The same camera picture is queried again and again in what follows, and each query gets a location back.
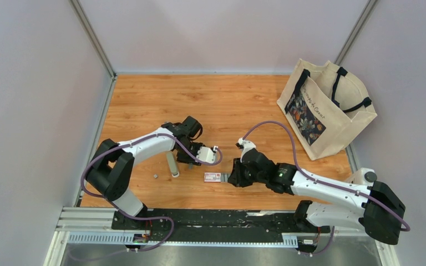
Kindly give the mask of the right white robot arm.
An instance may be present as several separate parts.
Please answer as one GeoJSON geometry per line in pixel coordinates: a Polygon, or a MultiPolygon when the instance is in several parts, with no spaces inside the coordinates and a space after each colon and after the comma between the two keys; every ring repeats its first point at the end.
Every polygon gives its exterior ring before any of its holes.
{"type": "Polygon", "coordinates": [[[377,180],[346,183],[316,175],[290,163],[274,163],[263,153],[252,149],[234,159],[228,183],[248,187],[262,183],[279,194],[306,196],[293,215],[295,227],[301,232],[319,227],[347,227],[364,231],[373,239],[396,245],[401,232],[410,226],[403,217],[404,203],[391,188],[377,180]]]}

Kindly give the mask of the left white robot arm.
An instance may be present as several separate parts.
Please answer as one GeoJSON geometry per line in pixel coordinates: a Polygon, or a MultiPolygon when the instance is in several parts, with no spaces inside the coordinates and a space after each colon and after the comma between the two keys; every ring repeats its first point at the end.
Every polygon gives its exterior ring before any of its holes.
{"type": "Polygon", "coordinates": [[[166,122],[154,132],[133,140],[104,140],[82,174],[81,183],[95,188],[93,197],[107,200],[126,215],[126,223],[139,230],[147,223],[146,205],[130,190],[131,173],[137,164],[161,153],[176,150],[177,162],[199,165],[203,147],[196,139],[203,126],[188,116],[183,122],[166,122]]]}

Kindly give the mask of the red white staple box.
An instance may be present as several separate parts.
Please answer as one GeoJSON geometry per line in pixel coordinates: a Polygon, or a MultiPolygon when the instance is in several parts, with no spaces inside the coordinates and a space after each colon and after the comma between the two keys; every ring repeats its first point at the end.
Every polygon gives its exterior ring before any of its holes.
{"type": "Polygon", "coordinates": [[[204,182],[227,182],[230,177],[229,173],[219,173],[219,172],[205,172],[204,173],[204,182]]]}

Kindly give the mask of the grey-green stapler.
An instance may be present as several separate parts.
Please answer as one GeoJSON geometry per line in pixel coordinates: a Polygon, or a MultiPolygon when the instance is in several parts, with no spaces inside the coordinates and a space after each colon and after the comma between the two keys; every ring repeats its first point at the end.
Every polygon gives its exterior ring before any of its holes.
{"type": "Polygon", "coordinates": [[[174,154],[173,154],[172,151],[168,151],[166,153],[166,160],[168,162],[168,167],[169,167],[169,171],[171,173],[171,176],[173,178],[179,177],[179,175],[180,175],[179,168],[178,168],[178,165],[177,165],[177,162],[176,162],[176,158],[174,157],[174,154]]]}

